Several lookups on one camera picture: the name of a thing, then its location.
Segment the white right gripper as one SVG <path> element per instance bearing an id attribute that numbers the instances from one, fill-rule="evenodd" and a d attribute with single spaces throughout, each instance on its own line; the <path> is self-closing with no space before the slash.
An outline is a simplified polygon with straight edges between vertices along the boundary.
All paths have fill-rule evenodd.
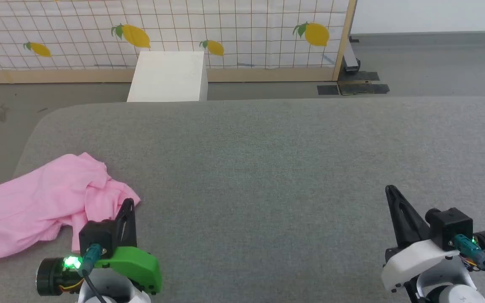
<path id="1" fill-rule="evenodd" d="M 385 187 L 398 249 L 388 249 L 381 273 L 385 290 L 477 292 L 470 274 L 485 271 L 485 231 L 462 234 L 439 247 L 429 226 L 394 185 Z"/>

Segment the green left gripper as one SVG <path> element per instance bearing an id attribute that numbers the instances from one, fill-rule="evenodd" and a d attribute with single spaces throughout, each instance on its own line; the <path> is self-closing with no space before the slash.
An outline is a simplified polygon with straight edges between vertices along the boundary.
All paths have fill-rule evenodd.
<path id="1" fill-rule="evenodd" d="M 130 282 L 148 295 L 162 290 L 158 260 L 137 248 L 135 203 L 126 198 L 114 220 L 114 252 L 106 258 L 106 250 L 91 246 L 83 256 L 46 258 L 37 270 L 35 288 L 40 296 L 79 294 L 82 290 L 94 295 L 88 281 L 100 295 L 122 296 L 123 283 Z"/>

